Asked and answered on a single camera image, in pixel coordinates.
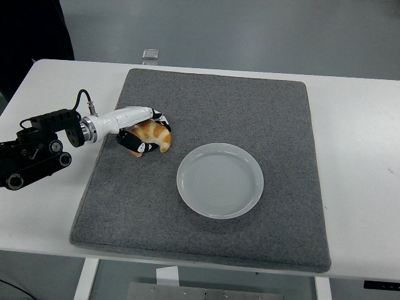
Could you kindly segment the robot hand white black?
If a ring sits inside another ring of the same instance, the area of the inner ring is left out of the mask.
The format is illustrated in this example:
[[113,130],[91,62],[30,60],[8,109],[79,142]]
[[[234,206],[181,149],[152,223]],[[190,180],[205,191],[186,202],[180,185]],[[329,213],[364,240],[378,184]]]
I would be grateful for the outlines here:
[[108,134],[136,157],[156,148],[165,153],[172,142],[166,117],[150,107],[128,106],[102,117],[84,117],[81,123],[84,140],[96,143]]

